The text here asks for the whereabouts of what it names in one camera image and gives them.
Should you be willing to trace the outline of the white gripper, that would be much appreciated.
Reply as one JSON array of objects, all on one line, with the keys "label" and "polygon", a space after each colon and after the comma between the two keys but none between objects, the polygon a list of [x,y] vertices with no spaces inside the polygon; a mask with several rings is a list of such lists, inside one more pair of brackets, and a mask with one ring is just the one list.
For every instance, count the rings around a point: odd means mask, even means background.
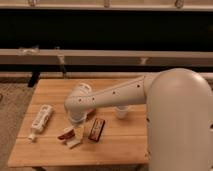
[{"label": "white gripper", "polygon": [[[87,114],[85,112],[80,112],[80,113],[70,112],[68,114],[68,118],[72,125],[79,125],[86,120]],[[84,134],[84,126],[80,125],[80,126],[75,127],[74,132],[75,132],[75,137],[77,139],[81,140],[83,138],[83,134]]]}]

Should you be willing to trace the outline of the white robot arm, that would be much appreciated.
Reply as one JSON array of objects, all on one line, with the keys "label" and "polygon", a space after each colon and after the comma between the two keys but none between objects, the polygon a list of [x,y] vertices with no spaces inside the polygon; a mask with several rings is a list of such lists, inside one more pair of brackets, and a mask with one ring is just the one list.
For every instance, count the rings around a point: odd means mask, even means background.
[{"label": "white robot arm", "polygon": [[200,74],[175,68],[96,92],[72,92],[64,102],[77,125],[100,107],[144,104],[149,171],[213,171],[213,91]]}]

